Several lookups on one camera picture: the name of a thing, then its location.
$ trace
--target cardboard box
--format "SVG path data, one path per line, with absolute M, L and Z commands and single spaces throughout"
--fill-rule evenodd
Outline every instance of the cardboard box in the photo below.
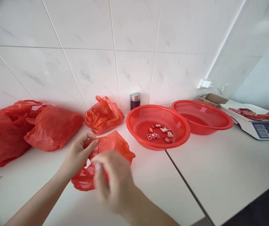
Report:
M 212 105 L 217 108 L 221 108 L 220 105 L 227 103 L 228 99 L 223 98 L 221 96 L 217 96 L 215 94 L 206 94 L 204 96 L 199 97 L 197 101 Z

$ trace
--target blue display panel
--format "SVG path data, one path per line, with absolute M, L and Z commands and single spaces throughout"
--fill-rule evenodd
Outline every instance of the blue display panel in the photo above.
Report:
M 252 122 L 259 138 L 269 139 L 269 122 Z

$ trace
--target power socket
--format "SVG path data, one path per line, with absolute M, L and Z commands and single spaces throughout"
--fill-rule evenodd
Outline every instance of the power socket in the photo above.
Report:
M 212 79 L 201 79 L 197 85 L 197 89 L 209 88 L 212 83 Z

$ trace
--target power cord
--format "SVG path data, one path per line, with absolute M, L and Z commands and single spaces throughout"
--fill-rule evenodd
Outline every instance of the power cord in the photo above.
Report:
M 216 89 L 220 92 L 220 94 L 218 94 L 218 96 L 219 96 L 219 95 L 222 95 L 222 92 L 220 91 L 219 88 L 217 88 L 217 87 L 215 87 L 215 86 L 210 86 L 210 87 L 212 87 L 212 88 L 216 88 Z

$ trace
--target red basket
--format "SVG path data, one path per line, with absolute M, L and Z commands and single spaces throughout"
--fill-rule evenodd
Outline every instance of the red basket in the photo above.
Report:
M 227 130 L 234 124 L 232 118 L 223 111 L 198 101 L 178 100 L 172 104 L 172 109 L 187 119 L 191 133 L 198 135 Z
M 167 136 L 160 128 L 153 128 L 160 136 L 159 139 L 148 141 L 146 134 L 152 125 L 163 124 L 167 129 L 172 129 L 174 137 L 169 139 L 173 142 L 168 144 L 163 140 Z M 134 108 L 126 117 L 127 129 L 135 139 L 145 148 L 162 151 L 167 148 L 176 148 L 185 143 L 190 136 L 188 122 L 177 112 L 159 105 L 143 105 Z

